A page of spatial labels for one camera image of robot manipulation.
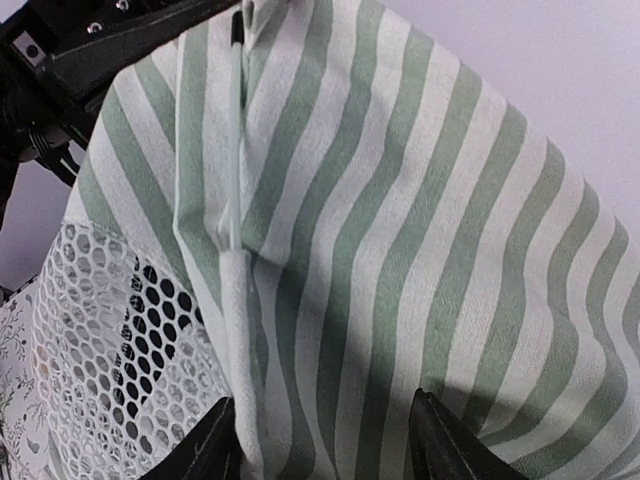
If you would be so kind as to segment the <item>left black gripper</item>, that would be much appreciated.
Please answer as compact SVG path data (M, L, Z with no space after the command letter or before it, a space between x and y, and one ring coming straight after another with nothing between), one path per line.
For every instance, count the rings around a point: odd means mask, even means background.
M27 1L1 23L1 204L35 161L68 186L115 75L232 1Z

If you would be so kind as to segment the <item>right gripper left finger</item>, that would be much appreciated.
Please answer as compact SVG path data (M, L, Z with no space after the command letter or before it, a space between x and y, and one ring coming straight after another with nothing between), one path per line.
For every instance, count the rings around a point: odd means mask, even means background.
M239 479L242 458L234 399L224 397L144 480Z

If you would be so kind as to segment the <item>green striped pet tent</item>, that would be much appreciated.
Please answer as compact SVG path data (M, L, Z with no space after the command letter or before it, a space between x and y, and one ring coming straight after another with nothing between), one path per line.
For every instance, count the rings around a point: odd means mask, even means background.
M407 479L414 393L530 479L639 475L639 246L374 1L245 1L114 79L39 279L55 479L137 479L224 397L253 479Z

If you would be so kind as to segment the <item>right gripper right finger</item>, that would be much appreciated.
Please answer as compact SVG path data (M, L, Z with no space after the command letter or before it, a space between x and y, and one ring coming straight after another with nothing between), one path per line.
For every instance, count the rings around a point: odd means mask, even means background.
M418 389L409 416L409 450L416 479L525 480L494 455L431 392Z

